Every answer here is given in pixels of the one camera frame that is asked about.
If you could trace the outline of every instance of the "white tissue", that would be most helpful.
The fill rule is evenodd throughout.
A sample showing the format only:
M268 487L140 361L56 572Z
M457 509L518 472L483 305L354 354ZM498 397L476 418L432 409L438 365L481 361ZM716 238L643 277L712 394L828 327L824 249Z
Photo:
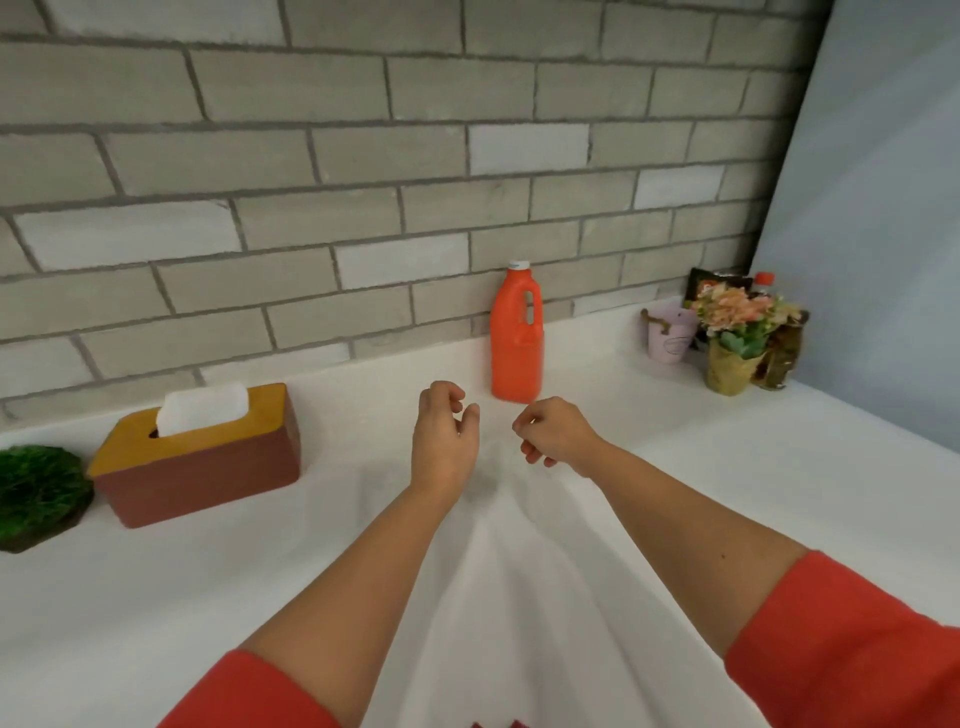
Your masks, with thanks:
M249 411L250 395L243 384L171 392L156 413L156 434L167 437L191 429L221 425L239 420Z

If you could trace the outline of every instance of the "orange bottle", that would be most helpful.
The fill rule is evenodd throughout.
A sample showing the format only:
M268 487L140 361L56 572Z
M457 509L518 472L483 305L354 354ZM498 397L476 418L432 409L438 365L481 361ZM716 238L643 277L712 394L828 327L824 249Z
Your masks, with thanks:
M527 294L533 324L527 323ZM529 403L543 384L543 300L526 260L512 260L490 315L493 396Z

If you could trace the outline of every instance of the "tissue box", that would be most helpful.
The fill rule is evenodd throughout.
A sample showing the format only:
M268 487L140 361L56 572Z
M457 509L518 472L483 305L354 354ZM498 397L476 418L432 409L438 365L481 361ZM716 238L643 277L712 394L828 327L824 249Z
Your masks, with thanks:
M121 523L166 521L300 478L300 431L286 385L249 392L247 415L222 425L157 437L159 408L116 424L87 474Z

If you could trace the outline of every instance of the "red sleeve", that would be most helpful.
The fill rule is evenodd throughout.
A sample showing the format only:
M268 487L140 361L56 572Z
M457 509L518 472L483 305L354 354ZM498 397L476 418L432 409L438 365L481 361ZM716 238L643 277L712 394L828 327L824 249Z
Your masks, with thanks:
M243 650L228 652L158 728L339 728L293 680Z
M822 553L783 577L726 663L775 728L960 725L960 629Z

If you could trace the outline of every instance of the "pink bucket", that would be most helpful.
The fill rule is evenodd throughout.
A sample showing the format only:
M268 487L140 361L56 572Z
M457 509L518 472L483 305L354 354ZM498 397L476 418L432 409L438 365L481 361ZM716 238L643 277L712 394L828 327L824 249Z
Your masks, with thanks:
M641 316L649 325L647 355L664 364L676 364L683 359L697 333L697 314L675 304L659 309L656 316L644 308Z

